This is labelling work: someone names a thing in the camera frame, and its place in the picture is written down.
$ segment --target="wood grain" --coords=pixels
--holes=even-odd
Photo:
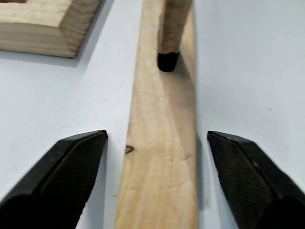
[[[160,19],[158,53],[178,53],[192,0],[164,0]]]
[[[78,54],[100,2],[0,2],[0,49],[73,58]]]
[[[189,75],[194,64],[184,63],[183,56],[173,72],[159,71],[162,3],[143,3],[117,229],[197,228],[195,93]],[[187,27],[193,27],[192,19],[193,11]],[[194,54],[193,39],[191,34],[183,37],[182,55],[187,58]]]

